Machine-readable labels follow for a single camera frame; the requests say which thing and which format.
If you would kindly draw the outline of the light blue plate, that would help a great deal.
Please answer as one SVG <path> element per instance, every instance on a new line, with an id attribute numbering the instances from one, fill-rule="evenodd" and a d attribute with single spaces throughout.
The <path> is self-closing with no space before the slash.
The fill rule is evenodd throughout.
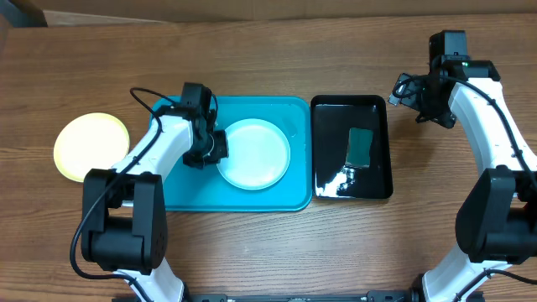
<path id="1" fill-rule="evenodd" d="M 217 165 L 221 176 L 243 190 L 264 190 L 280 181 L 290 165 L 290 144 L 282 130 L 248 118 L 225 129 L 228 156 Z"/>

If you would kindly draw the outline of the green yellow sponge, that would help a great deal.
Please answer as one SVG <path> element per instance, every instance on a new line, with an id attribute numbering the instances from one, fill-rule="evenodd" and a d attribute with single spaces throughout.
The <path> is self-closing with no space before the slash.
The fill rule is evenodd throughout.
<path id="1" fill-rule="evenodd" d="M 353 168 L 368 168 L 373 132 L 368 129 L 350 128 L 348 132 L 346 165 Z"/>

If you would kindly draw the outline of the yellow plate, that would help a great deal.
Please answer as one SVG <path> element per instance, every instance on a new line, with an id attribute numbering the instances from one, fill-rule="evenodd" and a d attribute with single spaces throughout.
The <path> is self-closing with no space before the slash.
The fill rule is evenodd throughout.
<path id="1" fill-rule="evenodd" d="M 113 115 L 93 112 L 69 122 L 55 140 L 54 162 L 69 180 L 82 182 L 91 169 L 110 169 L 128 154 L 130 137 Z"/>

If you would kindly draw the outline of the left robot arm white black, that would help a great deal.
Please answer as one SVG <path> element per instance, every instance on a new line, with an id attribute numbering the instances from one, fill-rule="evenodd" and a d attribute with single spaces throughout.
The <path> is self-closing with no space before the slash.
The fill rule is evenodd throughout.
<path id="1" fill-rule="evenodd" d="M 82 219 L 70 245 L 70 265 L 79 276 L 121 279 L 138 301 L 191 299 L 164 257 L 164 182 L 179 161 L 204 169 L 228 156 L 226 134 L 216 129 L 218 102 L 208 87 L 186 82 L 179 101 L 165 100 L 149 111 L 148 132 L 125 159 L 85 176 Z"/>

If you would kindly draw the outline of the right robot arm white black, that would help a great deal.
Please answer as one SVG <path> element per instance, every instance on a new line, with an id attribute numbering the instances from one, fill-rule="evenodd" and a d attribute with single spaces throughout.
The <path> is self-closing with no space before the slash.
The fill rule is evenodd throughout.
<path id="1" fill-rule="evenodd" d="M 460 123 L 479 178 L 456 215 L 456 245 L 416 278 L 406 301 L 482 301 L 479 287 L 536 255 L 536 156 L 503 97 L 490 60 L 472 60 L 463 30 L 429 39 L 429 72 L 399 76 L 388 98 L 416 110 L 417 122 Z"/>

